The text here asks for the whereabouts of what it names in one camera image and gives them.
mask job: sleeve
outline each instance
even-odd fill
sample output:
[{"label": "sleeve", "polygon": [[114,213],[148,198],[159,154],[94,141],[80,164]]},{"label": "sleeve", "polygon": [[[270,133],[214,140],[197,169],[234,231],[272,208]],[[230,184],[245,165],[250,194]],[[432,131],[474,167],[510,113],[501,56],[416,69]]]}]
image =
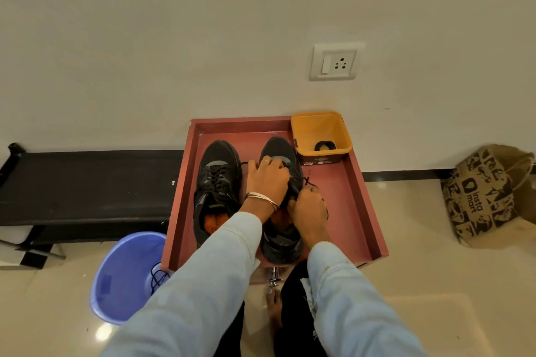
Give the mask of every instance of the sleeve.
[{"label": "sleeve", "polygon": [[315,245],[307,269],[315,330],[328,355],[426,355],[419,339],[334,244]]},{"label": "sleeve", "polygon": [[238,212],[151,296],[101,356],[213,355],[256,267],[262,225]]}]

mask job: person's right hand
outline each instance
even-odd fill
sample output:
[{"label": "person's right hand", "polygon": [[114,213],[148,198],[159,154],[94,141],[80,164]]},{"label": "person's right hand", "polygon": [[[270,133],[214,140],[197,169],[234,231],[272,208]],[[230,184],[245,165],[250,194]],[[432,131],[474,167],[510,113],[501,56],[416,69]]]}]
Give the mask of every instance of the person's right hand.
[{"label": "person's right hand", "polygon": [[298,200],[288,202],[288,213],[309,248],[321,241],[331,241],[327,232],[327,207],[317,187],[305,185]]}]

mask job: floor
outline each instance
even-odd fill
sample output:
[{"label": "floor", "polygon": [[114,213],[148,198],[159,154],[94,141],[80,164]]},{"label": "floor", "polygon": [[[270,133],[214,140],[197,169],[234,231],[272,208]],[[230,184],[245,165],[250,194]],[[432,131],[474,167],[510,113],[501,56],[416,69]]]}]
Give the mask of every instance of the floor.
[{"label": "floor", "polygon": [[[390,256],[362,269],[432,356],[529,356],[536,349],[536,242],[467,249],[452,236],[439,182],[367,184]],[[116,327],[88,306],[113,243],[63,245],[41,271],[0,271],[5,355],[94,356]],[[244,356],[269,356],[264,287],[246,298]]]}]

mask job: switch plate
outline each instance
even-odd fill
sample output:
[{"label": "switch plate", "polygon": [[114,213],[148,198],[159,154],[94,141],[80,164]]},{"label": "switch plate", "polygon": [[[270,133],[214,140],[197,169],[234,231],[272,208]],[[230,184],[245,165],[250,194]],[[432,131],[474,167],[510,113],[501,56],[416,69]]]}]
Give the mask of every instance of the switch plate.
[{"label": "switch plate", "polygon": [[354,79],[365,47],[364,42],[315,44],[309,80]]}]

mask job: paper bag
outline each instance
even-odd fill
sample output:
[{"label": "paper bag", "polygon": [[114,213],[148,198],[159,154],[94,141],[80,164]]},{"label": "paper bag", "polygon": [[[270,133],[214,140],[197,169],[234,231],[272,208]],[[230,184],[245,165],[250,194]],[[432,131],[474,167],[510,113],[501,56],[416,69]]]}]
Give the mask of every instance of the paper bag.
[{"label": "paper bag", "polygon": [[533,159],[515,147],[486,145],[441,181],[460,243],[504,248],[536,237],[536,191],[527,179]]}]

